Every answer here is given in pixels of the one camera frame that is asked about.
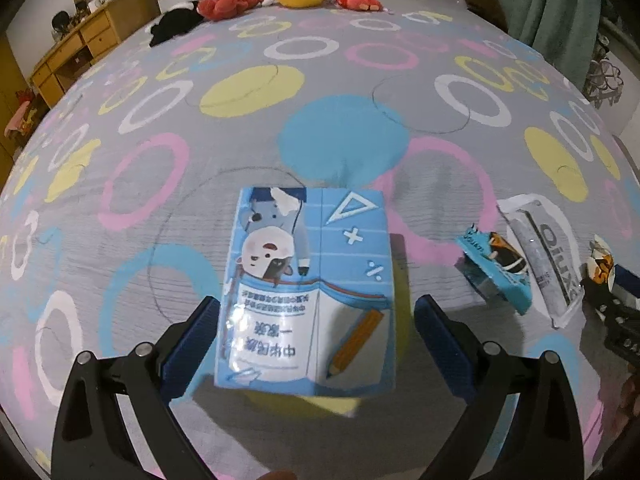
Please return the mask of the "silver grey snack packet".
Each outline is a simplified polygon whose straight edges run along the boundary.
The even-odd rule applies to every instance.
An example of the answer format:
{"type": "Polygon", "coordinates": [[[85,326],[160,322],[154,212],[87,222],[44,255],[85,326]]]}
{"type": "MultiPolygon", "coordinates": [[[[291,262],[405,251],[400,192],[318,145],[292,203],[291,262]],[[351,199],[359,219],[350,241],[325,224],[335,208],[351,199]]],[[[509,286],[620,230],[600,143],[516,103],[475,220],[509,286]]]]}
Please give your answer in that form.
{"type": "Polygon", "coordinates": [[[523,249],[552,326],[562,330],[584,298],[570,222],[559,206],[539,194],[498,200],[498,208],[523,249]]]}

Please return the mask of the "blue snack wrapper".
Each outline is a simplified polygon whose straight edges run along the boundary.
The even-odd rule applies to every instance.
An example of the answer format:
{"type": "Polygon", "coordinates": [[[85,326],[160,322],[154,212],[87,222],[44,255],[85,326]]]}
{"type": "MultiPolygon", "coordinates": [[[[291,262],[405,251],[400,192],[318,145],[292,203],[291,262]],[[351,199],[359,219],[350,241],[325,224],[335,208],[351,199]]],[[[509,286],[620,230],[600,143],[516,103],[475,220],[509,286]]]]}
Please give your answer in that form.
{"type": "Polygon", "coordinates": [[[524,256],[499,233],[480,231],[475,224],[456,243],[462,250],[456,267],[480,296],[487,302],[499,298],[524,315],[533,301],[524,256]]]}

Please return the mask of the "small red plush toy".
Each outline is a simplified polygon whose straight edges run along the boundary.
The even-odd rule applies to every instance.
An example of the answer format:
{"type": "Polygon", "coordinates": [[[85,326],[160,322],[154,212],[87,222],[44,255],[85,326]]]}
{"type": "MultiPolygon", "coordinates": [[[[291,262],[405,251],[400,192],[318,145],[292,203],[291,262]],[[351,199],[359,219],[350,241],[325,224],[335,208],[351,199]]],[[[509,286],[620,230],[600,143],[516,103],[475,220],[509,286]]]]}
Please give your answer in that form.
{"type": "Polygon", "coordinates": [[[357,12],[382,12],[384,6],[378,0],[335,0],[343,9],[357,12]]]}

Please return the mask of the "blue cartoon milk box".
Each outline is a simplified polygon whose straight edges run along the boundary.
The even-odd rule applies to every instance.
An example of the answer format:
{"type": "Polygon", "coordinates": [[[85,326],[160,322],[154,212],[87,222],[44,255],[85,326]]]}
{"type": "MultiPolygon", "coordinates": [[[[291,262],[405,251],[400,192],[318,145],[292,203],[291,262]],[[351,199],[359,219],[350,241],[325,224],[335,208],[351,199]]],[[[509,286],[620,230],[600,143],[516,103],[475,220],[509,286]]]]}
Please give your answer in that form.
{"type": "Polygon", "coordinates": [[[361,398],[395,387],[383,195],[242,188],[216,337],[220,388],[361,398]]]}

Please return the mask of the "black white plush toy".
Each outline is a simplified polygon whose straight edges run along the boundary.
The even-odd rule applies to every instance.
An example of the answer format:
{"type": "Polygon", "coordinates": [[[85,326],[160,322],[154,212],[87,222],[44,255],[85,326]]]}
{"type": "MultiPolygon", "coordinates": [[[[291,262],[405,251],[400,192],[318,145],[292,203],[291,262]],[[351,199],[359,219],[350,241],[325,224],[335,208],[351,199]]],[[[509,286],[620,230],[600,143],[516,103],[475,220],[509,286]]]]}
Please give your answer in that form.
{"type": "Polygon", "coordinates": [[[149,47],[154,48],[172,38],[188,34],[202,21],[204,18],[198,13],[196,0],[177,4],[165,12],[160,20],[151,27],[149,47]]]}

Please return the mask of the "bed with circle-pattern sheet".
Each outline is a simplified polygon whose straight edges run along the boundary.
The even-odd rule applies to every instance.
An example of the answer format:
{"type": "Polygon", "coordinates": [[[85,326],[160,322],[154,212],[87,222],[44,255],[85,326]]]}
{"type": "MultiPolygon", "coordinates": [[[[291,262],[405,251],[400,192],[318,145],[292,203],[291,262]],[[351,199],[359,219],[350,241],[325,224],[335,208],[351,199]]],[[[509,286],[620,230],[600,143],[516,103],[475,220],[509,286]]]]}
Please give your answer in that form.
{"type": "Polygon", "coordinates": [[[388,211],[397,386],[370,400],[214,386],[205,362],[172,406],[225,479],[414,479],[454,428],[413,327],[430,294],[510,352],[551,349],[574,391],[586,468],[614,438],[626,365],[580,309],[557,330],[486,304],[457,269],[469,227],[506,234],[498,201],[536,194],[564,214],[584,261],[603,237],[639,266],[639,185],[614,136],[540,55],[451,0],[384,11],[258,9],[158,47],[141,29],[52,110],[1,193],[1,406],[50,466],[64,382],[82,350],[118,356],[224,284],[242,188],[373,188],[388,211]]]}

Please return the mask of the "teal green curtain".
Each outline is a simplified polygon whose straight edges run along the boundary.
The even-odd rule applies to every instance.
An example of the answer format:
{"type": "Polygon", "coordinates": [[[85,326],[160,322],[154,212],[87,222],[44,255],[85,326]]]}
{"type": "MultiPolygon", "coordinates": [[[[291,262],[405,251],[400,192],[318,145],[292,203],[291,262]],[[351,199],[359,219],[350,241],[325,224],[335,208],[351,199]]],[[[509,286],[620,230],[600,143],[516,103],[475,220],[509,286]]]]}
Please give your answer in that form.
{"type": "Polygon", "coordinates": [[[499,0],[509,34],[539,52],[577,89],[586,81],[602,0],[499,0]]]}

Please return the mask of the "red crab plush toy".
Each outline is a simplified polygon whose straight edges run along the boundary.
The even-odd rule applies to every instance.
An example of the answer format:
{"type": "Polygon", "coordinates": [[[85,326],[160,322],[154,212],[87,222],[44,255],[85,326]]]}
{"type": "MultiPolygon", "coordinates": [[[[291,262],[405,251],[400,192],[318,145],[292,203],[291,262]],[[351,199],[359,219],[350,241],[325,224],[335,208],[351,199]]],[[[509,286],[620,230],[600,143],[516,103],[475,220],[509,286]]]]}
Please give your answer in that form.
{"type": "Polygon", "coordinates": [[[230,20],[252,10],[264,0],[200,0],[196,10],[203,18],[218,22],[230,20]]]}

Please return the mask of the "wooden chair with clothes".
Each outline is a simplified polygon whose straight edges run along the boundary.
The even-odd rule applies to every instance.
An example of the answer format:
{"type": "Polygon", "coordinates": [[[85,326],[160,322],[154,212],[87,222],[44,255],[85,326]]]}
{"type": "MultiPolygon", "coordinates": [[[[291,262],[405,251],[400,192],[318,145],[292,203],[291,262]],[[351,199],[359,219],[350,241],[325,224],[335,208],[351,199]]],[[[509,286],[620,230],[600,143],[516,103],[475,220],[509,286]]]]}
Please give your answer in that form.
{"type": "Polygon", "coordinates": [[[11,117],[4,129],[4,137],[18,148],[24,148],[35,129],[37,115],[37,96],[32,90],[16,92],[18,99],[17,111],[11,117]]]}

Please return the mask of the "orange white snack wrapper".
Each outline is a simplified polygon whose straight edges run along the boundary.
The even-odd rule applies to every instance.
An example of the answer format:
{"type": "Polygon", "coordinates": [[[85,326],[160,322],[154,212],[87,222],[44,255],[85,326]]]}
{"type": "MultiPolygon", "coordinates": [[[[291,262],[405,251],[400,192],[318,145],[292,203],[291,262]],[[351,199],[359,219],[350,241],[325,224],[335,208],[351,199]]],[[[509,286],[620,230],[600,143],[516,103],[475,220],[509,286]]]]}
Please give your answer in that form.
{"type": "Polygon", "coordinates": [[[615,262],[610,245],[600,235],[594,234],[587,259],[588,278],[598,285],[605,285],[610,292],[615,283],[615,262]]]}

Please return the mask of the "wooden desk with drawers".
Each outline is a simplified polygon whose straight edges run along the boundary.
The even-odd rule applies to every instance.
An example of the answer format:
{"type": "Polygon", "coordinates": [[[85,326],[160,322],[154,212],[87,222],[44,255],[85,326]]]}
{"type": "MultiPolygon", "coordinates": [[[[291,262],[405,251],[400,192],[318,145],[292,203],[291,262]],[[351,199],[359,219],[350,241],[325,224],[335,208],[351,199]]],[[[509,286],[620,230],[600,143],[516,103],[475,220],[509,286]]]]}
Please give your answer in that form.
{"type": "Polygon", "coordinates": [[[36,64],[29,83],[52,108],[90,67],[160,15],[157,0],[110,0],[36,64]]]}

